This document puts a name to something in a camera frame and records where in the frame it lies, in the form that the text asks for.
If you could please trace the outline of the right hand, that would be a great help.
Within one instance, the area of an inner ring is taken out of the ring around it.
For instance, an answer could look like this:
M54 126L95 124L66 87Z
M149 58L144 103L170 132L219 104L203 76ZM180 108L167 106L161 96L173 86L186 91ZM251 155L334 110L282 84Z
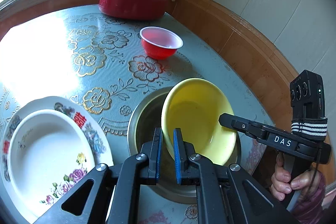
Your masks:
M290 173L284 169L282 153L276 157L274 173L271 177L270 191L279 201L293 191L301 191L298 201L314 199L321 200L325 194L325 179L321 172L315 169L306 170L296 178L291 178Z

